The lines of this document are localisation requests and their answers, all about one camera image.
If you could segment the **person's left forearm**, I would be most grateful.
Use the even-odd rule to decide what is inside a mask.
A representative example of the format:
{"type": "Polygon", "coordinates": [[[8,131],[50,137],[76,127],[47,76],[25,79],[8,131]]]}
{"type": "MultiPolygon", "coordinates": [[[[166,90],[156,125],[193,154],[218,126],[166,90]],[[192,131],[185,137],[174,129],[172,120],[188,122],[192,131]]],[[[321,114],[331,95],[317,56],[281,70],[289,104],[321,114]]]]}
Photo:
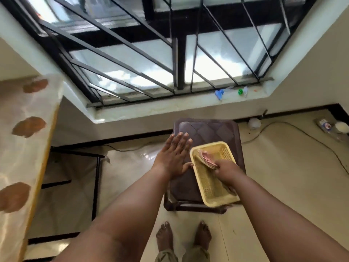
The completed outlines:
{"type": "Polygon", "coordinates": [[[140,262],[173,167],[153,166],[121,193],[54,262],[140,262]]]}

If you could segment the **black metal table frame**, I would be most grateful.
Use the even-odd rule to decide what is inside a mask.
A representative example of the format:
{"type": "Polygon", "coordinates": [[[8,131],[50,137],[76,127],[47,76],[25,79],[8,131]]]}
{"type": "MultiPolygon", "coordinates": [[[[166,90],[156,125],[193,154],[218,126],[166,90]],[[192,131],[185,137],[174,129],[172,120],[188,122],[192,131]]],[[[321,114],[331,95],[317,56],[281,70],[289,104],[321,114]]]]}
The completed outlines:
{"type": "Polygon", "coordinates": [[[77,237],[97,216],[99,182],[105,156],[52,147],[28,245],[77,237]]]}

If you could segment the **black window frame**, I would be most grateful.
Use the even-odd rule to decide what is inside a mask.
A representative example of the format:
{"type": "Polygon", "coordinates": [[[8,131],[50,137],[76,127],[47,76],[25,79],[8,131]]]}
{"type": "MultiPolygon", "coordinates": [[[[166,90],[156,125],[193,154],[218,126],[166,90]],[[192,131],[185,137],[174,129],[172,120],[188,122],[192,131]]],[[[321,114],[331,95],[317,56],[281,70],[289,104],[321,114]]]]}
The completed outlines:
{"type": "Polygon", "coordinates": [[[260,83],[290,34],[290,0],[59,0],[64,48],[112,92],[260,83]]]}

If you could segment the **olive trousers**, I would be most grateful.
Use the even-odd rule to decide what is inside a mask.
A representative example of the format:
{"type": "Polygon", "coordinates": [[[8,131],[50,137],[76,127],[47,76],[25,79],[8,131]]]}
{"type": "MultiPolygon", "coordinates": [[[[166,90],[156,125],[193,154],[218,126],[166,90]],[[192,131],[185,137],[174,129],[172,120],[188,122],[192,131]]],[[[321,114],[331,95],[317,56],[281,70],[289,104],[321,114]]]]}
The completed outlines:
{"type": "MultiPolygon", "coordinates": [[[[178,262],[178,258],[173,250],[166,249],[159,251],[155,262],[178,262]]],[[[181,262],[210,262],[210,254],[201,246],[193,246],[185,252],[181,262]]]]}

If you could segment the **person's right hand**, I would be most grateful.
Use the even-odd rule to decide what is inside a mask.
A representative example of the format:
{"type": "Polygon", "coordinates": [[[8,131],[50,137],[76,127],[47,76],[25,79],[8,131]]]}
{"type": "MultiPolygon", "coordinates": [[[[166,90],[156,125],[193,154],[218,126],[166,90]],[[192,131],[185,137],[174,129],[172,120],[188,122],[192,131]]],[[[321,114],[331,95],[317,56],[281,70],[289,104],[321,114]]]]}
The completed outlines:
{"type": "Polygon", "coordinates": [[[224,164],[224,178],[218,178],[229,189],[234,190],[234,183],[238,177],[245,175],[242,169],[233,161],[229,160],[216,160],[215,162],[223,162],[224,164]]]}

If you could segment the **person's foot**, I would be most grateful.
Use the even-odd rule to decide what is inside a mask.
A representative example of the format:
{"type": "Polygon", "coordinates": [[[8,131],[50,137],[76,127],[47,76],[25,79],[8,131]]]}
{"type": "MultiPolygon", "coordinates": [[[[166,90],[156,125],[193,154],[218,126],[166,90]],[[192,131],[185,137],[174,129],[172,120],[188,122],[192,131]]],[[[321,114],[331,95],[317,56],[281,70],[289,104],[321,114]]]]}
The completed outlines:
{"type": "Polygon", "coordinates": [[[212,240],[212,235],[211,235],[209,226],[205,223],[205,221],[203,220],[200,221],[194,237],[193,246],[194,247],[199,246],[203,250],[208,251],[211,240],[212,240]]]}
{"type": "Polygon", "coordinates": [[[156,234],[156,242],[159,252],[168,250],[174,251],[173,232],[168,221],[163,223],[159,228],[156,234]]]}

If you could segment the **person's left foot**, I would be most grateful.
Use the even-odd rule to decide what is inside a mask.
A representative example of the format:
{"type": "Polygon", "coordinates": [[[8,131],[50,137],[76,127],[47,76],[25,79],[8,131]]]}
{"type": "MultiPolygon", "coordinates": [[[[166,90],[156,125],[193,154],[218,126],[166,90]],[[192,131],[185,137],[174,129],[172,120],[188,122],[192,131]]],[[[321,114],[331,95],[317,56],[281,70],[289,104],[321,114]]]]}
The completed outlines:
{"type": "Polygon", "coordinates": [[[159,252],[168,250],[174,251],[173,232],[168,221],[163,223],[159,228],[156,234],[156,242],[159,252]]]}

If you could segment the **stack of pink banknotes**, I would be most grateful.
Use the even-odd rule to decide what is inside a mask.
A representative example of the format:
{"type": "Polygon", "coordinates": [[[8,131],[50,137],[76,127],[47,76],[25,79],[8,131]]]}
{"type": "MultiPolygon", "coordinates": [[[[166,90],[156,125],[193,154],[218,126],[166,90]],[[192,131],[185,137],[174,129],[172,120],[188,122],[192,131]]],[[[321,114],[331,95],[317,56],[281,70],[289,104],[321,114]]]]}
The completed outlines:
{"type": "Polygon", "coordinates": [[[199,149],[197,151],[196,157],[206,167],[213,169],[213,170],[216,170],[218,168],[213,156],[211,154],[209,154],[207,151],[199,149]]]}

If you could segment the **person's left hand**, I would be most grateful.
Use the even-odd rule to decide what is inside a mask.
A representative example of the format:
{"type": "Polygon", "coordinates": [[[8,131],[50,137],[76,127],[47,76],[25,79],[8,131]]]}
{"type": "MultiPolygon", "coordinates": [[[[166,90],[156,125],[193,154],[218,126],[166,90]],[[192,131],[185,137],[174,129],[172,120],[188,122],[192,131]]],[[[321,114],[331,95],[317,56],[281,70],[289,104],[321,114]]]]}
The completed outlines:
{"type": "MultiPolygon", "coordinates": [[[[166,143],[157,154],[150,172],[158,174],[167,180],[172,180],[182,175],[182,165],[186,162],[189,153],[181,153],[181,139],[185,133],[175,135],[174,148],[171,153],[166,153],[166,143]]],[[[192,139],[189,138],[189,151],[192,147],[192,139]]]]}

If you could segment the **clear plastic bottle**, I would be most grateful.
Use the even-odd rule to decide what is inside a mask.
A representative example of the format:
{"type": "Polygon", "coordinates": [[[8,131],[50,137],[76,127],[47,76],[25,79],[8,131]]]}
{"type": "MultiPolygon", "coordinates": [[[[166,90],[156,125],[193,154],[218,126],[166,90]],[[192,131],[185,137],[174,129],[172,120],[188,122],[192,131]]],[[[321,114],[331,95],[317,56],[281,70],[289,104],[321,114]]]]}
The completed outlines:
{"type": "Polygon", "coordinates": [[[339,142],[342,142],[345,136],[349,134],[349,125],[340,120],[329,121],[325,118],[320,118],[316,119],[315,123],[323,132],[339,142]]]}

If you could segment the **yellow plastic basket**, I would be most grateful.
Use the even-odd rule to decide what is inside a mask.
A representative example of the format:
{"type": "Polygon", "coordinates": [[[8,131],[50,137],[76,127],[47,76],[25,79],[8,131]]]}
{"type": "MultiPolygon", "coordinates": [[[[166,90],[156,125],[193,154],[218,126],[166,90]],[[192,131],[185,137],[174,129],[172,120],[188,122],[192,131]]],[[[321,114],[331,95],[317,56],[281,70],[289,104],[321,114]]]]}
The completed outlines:
{"type": "Polygon", "coordinates": [[[236,204],[240,198],[216,177],[213,167],[204,163],[203,154],[212,162],[221,159],[236,161],[228,144],[223,141],[199,145],[191,149],[190,159],[204,204],[210,208],[236,204]]]}

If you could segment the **brown plastic stool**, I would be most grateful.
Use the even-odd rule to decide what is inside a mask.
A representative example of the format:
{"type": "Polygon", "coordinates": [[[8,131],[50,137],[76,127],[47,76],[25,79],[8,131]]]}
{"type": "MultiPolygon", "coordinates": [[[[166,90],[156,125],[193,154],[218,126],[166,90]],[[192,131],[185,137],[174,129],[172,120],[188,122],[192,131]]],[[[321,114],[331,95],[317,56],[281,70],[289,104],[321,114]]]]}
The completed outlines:
{"type": "MultiPolygon", "coordinates": [[[[227,143],[236,164],[246,173],[239,127],[233,120],[182,118],[175,122],[173,131],[175,135],[179,132],[188,133],[193,141],[192,148],[218,141],[227,143]]],[[[191,162],[190,155],[186,157],[188,161],[191,162]]],[[[228,208],[240,204],[241,201],[238,201],[216,208],[207,207],[202,200],[193,168],[172,180],[164,196],[164,208],[169,212],[211,212],[222,215],[228,208]]]]}

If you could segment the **black metal window grille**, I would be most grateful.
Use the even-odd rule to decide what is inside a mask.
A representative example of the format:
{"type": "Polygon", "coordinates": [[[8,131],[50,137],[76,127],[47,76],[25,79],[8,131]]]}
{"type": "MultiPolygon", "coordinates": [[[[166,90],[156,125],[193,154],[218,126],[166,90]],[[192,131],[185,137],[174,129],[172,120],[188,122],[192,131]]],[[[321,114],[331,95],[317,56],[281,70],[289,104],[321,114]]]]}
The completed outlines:
{"type": "Polygon", "coordinates": [[[0,0],[97,109],[247,96],[317,0],[0,0]]]}

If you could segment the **person's right forearm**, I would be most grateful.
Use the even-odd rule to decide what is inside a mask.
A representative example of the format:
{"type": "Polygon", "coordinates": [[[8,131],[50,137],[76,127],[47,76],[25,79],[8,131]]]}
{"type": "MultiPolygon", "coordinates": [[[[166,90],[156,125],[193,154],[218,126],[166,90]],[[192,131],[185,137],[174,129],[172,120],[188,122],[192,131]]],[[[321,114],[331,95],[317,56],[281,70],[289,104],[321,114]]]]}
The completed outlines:
{"type": "Polygon", "coordinates": [[[349,251],[255,180],[237,171],[224,176],[246,210],[270,262],[349,262],[349,251]]]}

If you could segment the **cream tablecloth with brown spots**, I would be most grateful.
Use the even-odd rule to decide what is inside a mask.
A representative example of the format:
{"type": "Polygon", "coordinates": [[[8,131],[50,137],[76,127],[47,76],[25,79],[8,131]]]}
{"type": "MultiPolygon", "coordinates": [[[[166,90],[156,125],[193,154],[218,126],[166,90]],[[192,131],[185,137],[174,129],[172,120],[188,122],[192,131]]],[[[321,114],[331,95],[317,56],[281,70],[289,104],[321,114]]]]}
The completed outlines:
{"type": "Polygon", "coordinates": [[[63,78],[0,83],[0,262],[21,262],[50,153],[63,78]]]}

